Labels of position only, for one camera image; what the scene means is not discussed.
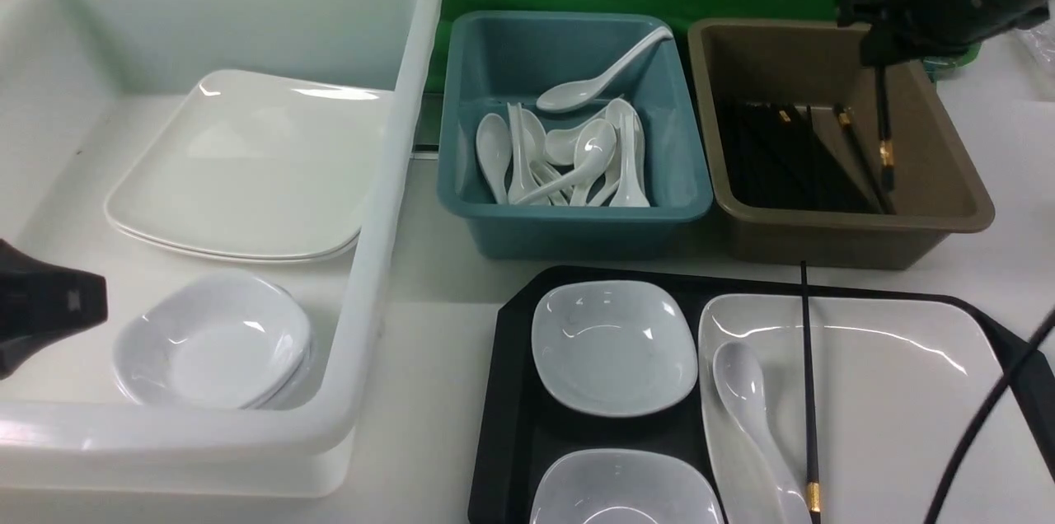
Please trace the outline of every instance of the stack of plates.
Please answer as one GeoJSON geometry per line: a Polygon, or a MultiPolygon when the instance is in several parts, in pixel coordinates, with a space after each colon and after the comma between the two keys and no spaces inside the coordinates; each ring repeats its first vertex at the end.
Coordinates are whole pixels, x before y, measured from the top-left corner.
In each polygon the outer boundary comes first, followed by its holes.
{"type": "Polygon", "coordinates": [[[308,316],[283,288],[222,271],[126,326],[114,371],[142,405],[273,408],[307,377],[312,345],[308,316]]]}
{"type": "Polygon", "coordinates": [[[183,254],[305,263],[354,247],[391,92],[217,71],[106,201],[111,225],[183,254]]]}

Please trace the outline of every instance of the chopsticks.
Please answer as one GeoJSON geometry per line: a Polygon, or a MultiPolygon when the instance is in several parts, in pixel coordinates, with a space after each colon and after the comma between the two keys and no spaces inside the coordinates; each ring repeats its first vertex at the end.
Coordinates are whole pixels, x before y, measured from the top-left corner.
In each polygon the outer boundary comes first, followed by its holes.
{"type": "Polygon", "coordinates": [[[809,280],[806,261],[799,266],[802,275],[802,351],[806,374],[806,507],[813,524],[821,524],[821,476],[817,459],[817,400],[813,393],[813,335],[809,326],[809,280]]]}
{"type": "Polygon", "coordinates": [[[894,136],[890,133],[890,101],[886,90],[886,66],[876,66],[876,119],[879,123],[880,181],[894,190],[894,136]]]}
{"type": "Polygon", "coordinates": [[[850,145],[850,152],[853,153],[855,160],[857,160],[860,171],[863,172],[865,179],[868,181],[868,187],[871,189],[872,196],[876,197],[876,201],[879,203],[879,211],[883,213],[883,215],[891,215],[894,213],[894,208],[890,206],[890,201],[886,198],[886,193],[884,193],[882,187],[871,172],[867,157],[864,155],[864,148],[862,148],[861,141],[857,138],[857,133],[853,131],[853,119],[850,118],[850,112],[840,103],[837,103],[831,111],[836,115],[836,121],[839,122],[840,129],[843,130],[843,134],[850,145]]]}
{"type": "MultiPolygon", "coordinates": [[[[809,125],[810,133],[813,133],[813,106],[806,103],[806,123],[809,125]]],[[[809,141],[809,171],[810,171],[810,183],[813,190],[813,206],[818,209],[821,207],[821,189],[820,179],[817,177],[817,156],[816,150],[813,148],[813,140],[809,141]]]]}

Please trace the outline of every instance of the black cable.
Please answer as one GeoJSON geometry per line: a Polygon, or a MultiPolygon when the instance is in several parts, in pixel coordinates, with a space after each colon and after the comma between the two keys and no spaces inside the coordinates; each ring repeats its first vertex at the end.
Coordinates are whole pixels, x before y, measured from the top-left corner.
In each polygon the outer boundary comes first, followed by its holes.
{"type": "Polygon", "coordinates": [[[975,413],[975,416],[968,423],[967,429],[963,432],[963,438],[960,438],[960,443],[957,444],[956,451],[953,452],[953,458],[948,459],[945,472],[941,476],[941,482],[938,483],[938,490],[935,491],[934,500],[931,502],[931,509],[927,509],[926,520],[923,520],[923,524],[937,524],[938,515],[941,513],[941,507],[945,504],[948,490],[953,487],[953,480],[956,479],[956,472],[960,469],[960,465],[967,455],[971,445],[974,444],[975,438],[978,436],[982,426],[985,425],[985,420],[989,419],[993,409],[996,408],[1000,396],[1006,392],[1008,386],[1011,386],[1012,381],[1018,376],[1018,372],[1025,367],[1025,363],[1033,357],[1034,352],[1040,349],[1040,344],[1043,344],[1043,341],[1048,338],[1052,329],[1055,329],[1055,310],[1052,310],[1051,314],[1048,314],[1048,317],[1040,324],[1037,332],[1033,333],[1029,344],[1025,345],[1025,349],[1018,355],[1011,367],[1003,372],[996,385],[993,386],[989,396],[985,397],[985,402],[982,403],[981,408],[978,409],[978,412],[975,413]]]}

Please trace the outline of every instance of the white table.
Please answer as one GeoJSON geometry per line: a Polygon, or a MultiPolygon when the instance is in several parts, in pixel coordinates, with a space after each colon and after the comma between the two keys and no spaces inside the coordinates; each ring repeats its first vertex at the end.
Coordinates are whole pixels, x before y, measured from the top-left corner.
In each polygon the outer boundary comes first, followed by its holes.
{"type": "MultiPolygon", "coordinates": [[[[904,273],[814,270],[818,285],[942,292],[1023,338],[1055,306],[1055,81],[1009,37],[941,96],[992,194],[993,227],[954,235],[904,273]]],[[[726,257],[714,232],[636,269],[795,280],[726,257]]],[[[322,500],[0,493],[3,524],[454,524],[465,521],[495,313],[549,265],[488,261],[436,200],[436,163],[411,163],[383,338],[348,480],[322,500]]],[[[1055,356],[1055,341],[1046,345],[1055,356]]]]}

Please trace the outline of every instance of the gold chopstick tip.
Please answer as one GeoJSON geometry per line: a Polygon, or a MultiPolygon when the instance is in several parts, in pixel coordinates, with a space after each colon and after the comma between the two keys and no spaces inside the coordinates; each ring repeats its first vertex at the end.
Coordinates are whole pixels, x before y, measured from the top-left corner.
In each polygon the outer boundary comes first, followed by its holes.
{"type": "Polygon", "coordinates": [[[821,483],[806,485],[806,505],[814,513],[821,513],[821,483]]]}
{"type": "Polygon", "coordinates": [[[883,168],[894,168],[894,141],[879,141],[879,160],[883,168]]]}

